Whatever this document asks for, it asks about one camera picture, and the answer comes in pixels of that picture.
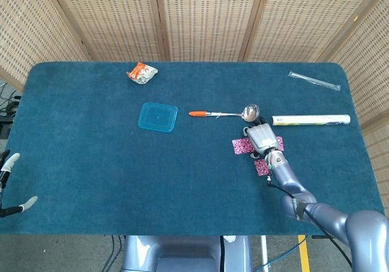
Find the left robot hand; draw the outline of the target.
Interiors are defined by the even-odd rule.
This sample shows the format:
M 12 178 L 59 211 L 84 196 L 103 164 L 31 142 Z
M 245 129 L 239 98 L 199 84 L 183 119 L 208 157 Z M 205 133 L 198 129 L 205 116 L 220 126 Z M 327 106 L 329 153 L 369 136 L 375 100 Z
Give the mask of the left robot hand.
M 31 208 L 35 202 L 38 200 L 38 196 L 33 196 L 28 201 L 23 204 L 12 206 L 9 208 L 2 207 L 2 198 L 4 195 L 4 191 L 12 172 L 12 168 L 14 164 L 20 158 L 20 153 L 15 153 L 7 158 L 10 154 L 10 150 L 5 150 L 1 153 L 1 218 L 5 218 L 14 214 L 23 213 L 24 211 Z

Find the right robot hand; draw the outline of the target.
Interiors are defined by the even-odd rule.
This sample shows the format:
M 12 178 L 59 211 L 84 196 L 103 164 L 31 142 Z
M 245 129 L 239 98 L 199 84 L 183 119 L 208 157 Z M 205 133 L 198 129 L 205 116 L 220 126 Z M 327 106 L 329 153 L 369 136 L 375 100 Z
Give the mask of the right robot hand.
M 253 125 L 243 129 L 245 137 L 248 137 L 254 151 L 250 154 L 253 159 L 264 158 L 270 151 L 279 149 L 277 136 L 271 126 L 260 116 Z

